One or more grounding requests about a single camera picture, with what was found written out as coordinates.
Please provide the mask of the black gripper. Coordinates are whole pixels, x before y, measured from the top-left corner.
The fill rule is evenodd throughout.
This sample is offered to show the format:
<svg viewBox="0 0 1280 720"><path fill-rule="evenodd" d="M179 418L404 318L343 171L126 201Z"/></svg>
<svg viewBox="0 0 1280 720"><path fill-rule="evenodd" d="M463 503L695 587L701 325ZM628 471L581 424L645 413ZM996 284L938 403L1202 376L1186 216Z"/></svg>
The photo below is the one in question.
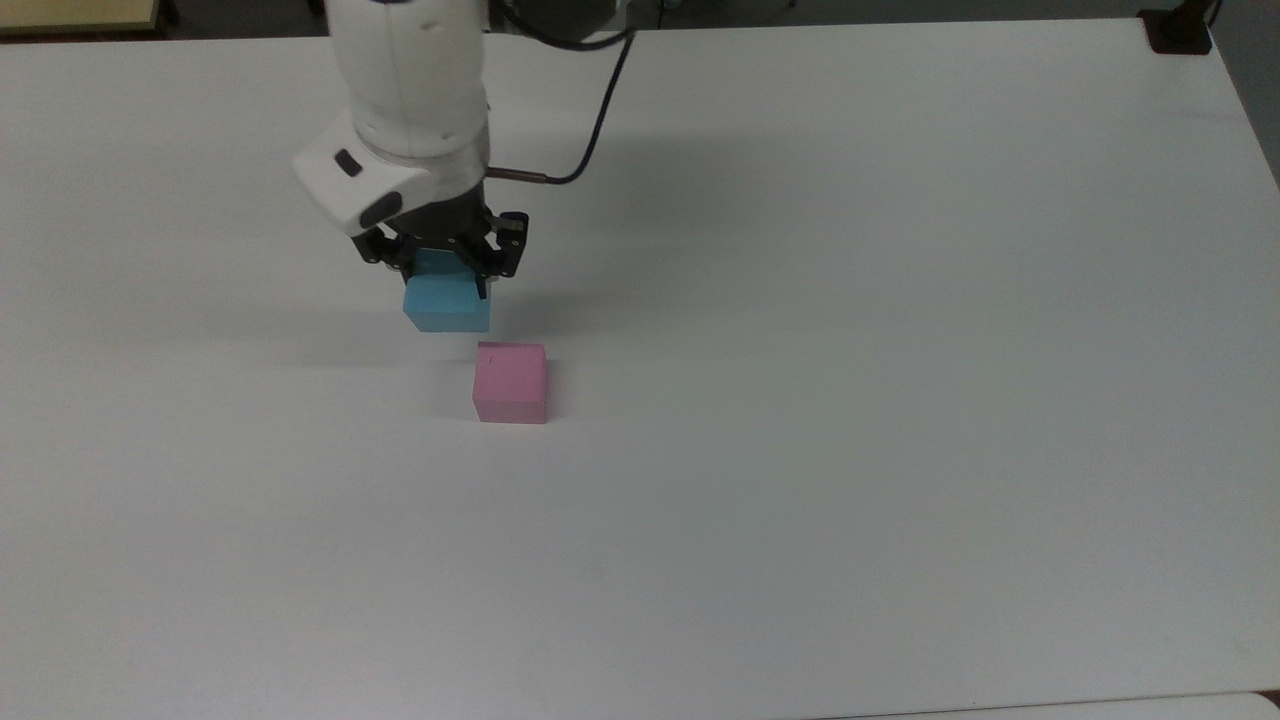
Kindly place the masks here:
<svg viewBox="0 0 1280 720"><path fill-rule="evenodd" d="M449 252L472 272L477 297L489 300L494 279L513 278L518 272L529 217L518 211L492 214L479 184L458 197L415 209L403 193L385 193L358 215L357 231L352 241L366 263L412 277L421 252Z"/></svg>

